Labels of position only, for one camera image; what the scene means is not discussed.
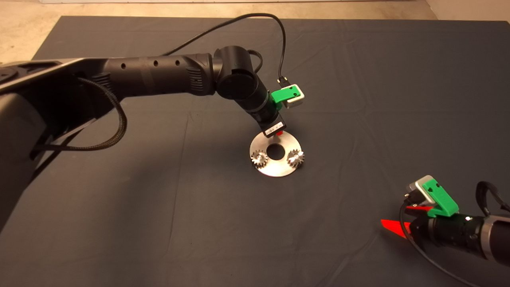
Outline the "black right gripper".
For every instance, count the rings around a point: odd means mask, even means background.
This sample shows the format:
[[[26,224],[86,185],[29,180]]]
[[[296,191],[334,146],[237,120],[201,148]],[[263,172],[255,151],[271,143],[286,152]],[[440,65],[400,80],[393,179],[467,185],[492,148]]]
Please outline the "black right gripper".
[[[428,212],[432,206],[407,206],[406,210]],[[482,216],[454,214],[451,217],[435,218],[420,216],[410,223],[410,236],[423,251],[426,244],[449,247],[486,259],[481,246],[481,229],[485,222]],[[406,238],[398,220],[381,219],[381,225],[388,231]]]

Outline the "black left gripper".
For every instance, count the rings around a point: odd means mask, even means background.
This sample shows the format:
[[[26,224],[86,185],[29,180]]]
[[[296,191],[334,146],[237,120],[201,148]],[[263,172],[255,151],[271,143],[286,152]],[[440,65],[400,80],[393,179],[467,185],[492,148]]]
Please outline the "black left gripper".
[[[283,135],[287,125],[269,91],[257,90],[247,98],[237,100],[237,104],[257,122],[263,136]]]

